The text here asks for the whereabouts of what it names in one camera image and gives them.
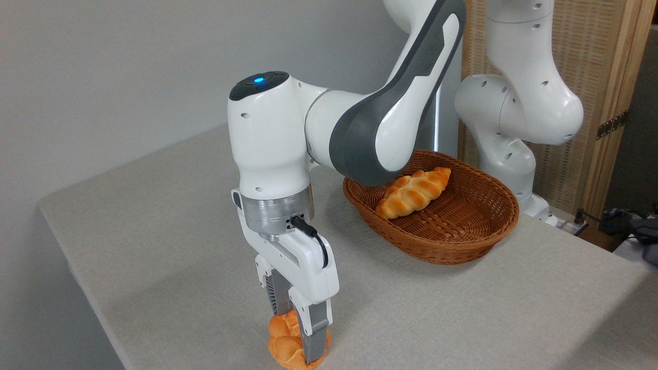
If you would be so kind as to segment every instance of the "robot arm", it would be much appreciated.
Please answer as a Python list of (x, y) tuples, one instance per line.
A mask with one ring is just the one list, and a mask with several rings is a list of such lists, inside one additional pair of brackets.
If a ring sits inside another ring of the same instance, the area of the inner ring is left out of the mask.
[(487, 56), (503, 76), (463, 80), (455, 109), (478, 146), (480, 168), (516, 194), (522, 211), (550, 222), (548, 204), (532, 194), (536, 162), (522, 140), (564, 144), (584, 115), (553, 61), (553, 0), (489, 0), (487, 12)]
[(395, 178), (459, 44), (462, 0), (385, 0), (409, 36), (386, 85), (360, 95), (272, 71), (231, 91), (228, 126), (240, 187), (232, 197), (275, 315), (297, 308), (306, 362), (324, 353), (338, 292), (332, 249), (313, 218), (309, 171), (335, 168), (362, 184)]
[(462, 1), (385, 1), (409, 40), (384, 87), (368, 95), (328, 91), (306, 120), (313, 159), (367, 186), (395, 178), (411, 158), (418, 124), (461, 39)]

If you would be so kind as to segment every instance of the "wicker basket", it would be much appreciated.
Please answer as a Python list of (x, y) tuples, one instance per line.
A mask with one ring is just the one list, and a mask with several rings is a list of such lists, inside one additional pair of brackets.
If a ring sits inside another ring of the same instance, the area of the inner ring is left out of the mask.
[(425, 209), (405, 217), (386, 220), (374, 211), (394, 180), (370, 188), (346, 178), (343, 192), (369, 227), (413, 257), (440, 265), (456, 265), (482, 257), (516, 226), (519, 220), (516, 197), (494, 177), (432, 151), (415, 151), (400, 176), (434, 167), (452, 170), (446, 189)]

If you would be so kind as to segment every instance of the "bread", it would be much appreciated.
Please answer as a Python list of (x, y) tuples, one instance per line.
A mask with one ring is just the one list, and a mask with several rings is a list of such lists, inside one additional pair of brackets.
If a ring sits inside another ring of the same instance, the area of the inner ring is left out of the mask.
[[(322, 357), (308, 365), (306, 364), (296, 310), (274, 316), (270, 320), (269, 331), (270, 340), (267, 348), (276, 362), (288, 370), (313, 370), (327, 356), (327, 351), (325, 350)], [(327, 348), (329, 348), (330, 343), (331, 334), (329, 333), (329, 328), (327, 328)]]
[(424, 209), (445, 190), (450, 173), (449, 168), (436, 167), (432, 171), (418, 170), (411, 176), (398, 178), (386, 190), (375, 212), (385, 219), (396, 219)]

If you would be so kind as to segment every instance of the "table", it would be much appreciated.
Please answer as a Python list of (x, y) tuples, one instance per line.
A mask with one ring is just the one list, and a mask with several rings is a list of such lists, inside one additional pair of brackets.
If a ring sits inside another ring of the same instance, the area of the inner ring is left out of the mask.
[[(656, 274), (524, 215), (482, 259), (431, 265), (311, 176), (341, 285), (320, 369), (658, 367)], [(40, 202), (127, 370), (280, 369), (238, 179), (223, 126)]]

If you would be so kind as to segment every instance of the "electrical cord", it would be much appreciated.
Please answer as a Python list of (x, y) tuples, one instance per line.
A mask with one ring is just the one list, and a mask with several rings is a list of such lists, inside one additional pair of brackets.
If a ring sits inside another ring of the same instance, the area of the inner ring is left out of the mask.
[(294, 227), (298, 228), (299, 231), (310, 236), (311, 238), (315, 238), (318, 241), (320, 248), (322, 248), (322, 256), (324, 257), (324, 264), (322, 265), (322, 268), (327, 267), (327, 265), (329, 265), (329, 253), (327, 253), (327, 247), (324, 245), (322, 238), (320, 238), (318, 235), (318, 230), (315, 230), (315, 227), (307, 224), (306, 221), (304, 221), (304, 219), (299, 216), (291, 218), (290, 223)]
[(639, 228), (649, 228), (649, 229), (652, 229), (652, 230), (658, 230), (658, 228), (654, 228), (654, 227), (650, 227), (650, 226), (639, 226), (637, 228), (633, 228), (632, 230), (629, 230), (627, 228), (612, 225), (612, 224), (609, 224), (609, 223), (607, 223), (607, 222), (605, 222), (601, 219), (598, 219), (597, 217), (594, 217), (591, 214), (585, 212), (585, 210), (582, 209), (582, 208), (578, 210), (578, 214), (576, 214), (576, 218), (579, 216), (579, 214), (583, 214), (583, 215), (587, 216), (589, 219), (591, 219), (593, 221), (596, 221), (596, 222), (598, 222), (599, 224), (601, 224), (603, 226), (612, 228), (613, 230), (618, 230), (618, 231), (623, 232), (625, 234), (633, 234), (633, 235), (636, 235), (636, 236), (641, 236), (642, 238), (648, 238), (650, 240), (654, 240), (655, 236), (654, 235), (644, 234), (643, 232), (638, 231), (638, 229)]

